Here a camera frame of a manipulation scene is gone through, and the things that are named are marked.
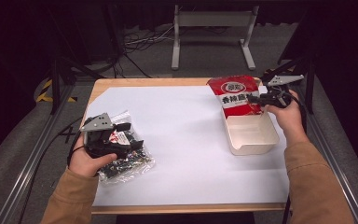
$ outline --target red snack bag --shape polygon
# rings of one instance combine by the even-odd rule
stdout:
[[[219,99],[228,116],[258,115],[260,105],[248,104],[247,94],[258,96],[255,79],[250,76],[214,77],[207,83]]]

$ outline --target gray floor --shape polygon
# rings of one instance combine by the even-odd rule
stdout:
[[[241,74],[260,77],[265,70],[278,66],[276,62],[295,29],[295,24],[255,27],[250,43],[256,65],[254,71],[247,69],[239,46],[238,40],[243,37],[243,30],[233,28],[221,35],[204,30],[187,31],[181,38],[181,61],[178,71],[171,69],[171,40],[165,40],[143,51],[135,51],[129,56],[152,77],[222,77]],[[143,76],[126,58],[121,58],[120,64],[125,77]],[[109,70],[103,75],[112,77],[114,74],[112,70]],[[64,104],[62,112],[51,128],[48,141],[72,120],[83,116],[93,81],[88,77],[79,77],[79,80],[81,81],[76,83],[70,93],[71,96],[77,97],[78,101]],[[35,90],[35,97],[40,92],[40,88]],[[358,160],[318,80],[315,83],[313,104],[314,117],[339,167],[351,184],[351,190],[358,202]],[[34,146],[38,143],[40,134],[50,118],[50,109],[51,103],[37,103],[36,108],[18,124],[0,146],[0,211]],[[78,126],[79,122],[73,125],[74,129]],[[310,138],[315,141],[312,133],[310,133]],[[60,136],[48,148],[37,172],[22,223],[37,223],[43,215],[48,197],[65,169],[67,151],[73,137],[68,143],[65,143],[65,140],[65,136]],[[21,195],[19,203],[14,204],[16,209],[9,223],[18,222],[24,200],[25,193]],[[282,211],[256,212],[255,219],[257,224],[281,223]],[[115,216],[94,216],[92,221],[92,223],[115,222]]]

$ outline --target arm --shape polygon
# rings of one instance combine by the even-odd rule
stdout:
[[[116,159],[115,154],[92,159],[83,146],[80,135],[69,167],[54,190],[41,223],[90,223],[91,206],[98,187],[99,168]]]
[[[291,223],[353,223],[337,178],[303,130],[298,104],[292,101],[285,109],[271,105],[266,109],[276,115],[286,136],[284,158],[293,207]]]

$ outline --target white paper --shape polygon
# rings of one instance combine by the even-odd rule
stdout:
[[[280,143],[234,156],[209,86],[110,88],[87,117],[125,110],[156,164],[129,182],[100,184],[94,206],[286,202],[285,138],[272,114]]]

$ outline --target person's left hand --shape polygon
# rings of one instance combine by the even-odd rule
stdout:
[[[76,150],[72,155],[72,159],[68,167],[69,170],[78,175],[93,177],[97,174],[97,171],[100,168],[117,159],[117,155],[114,153],[96,159],[90,157],[84,148],[83,133],[77,139],[75,147],[72,148],[72,150],[79,147],[80,149]]]

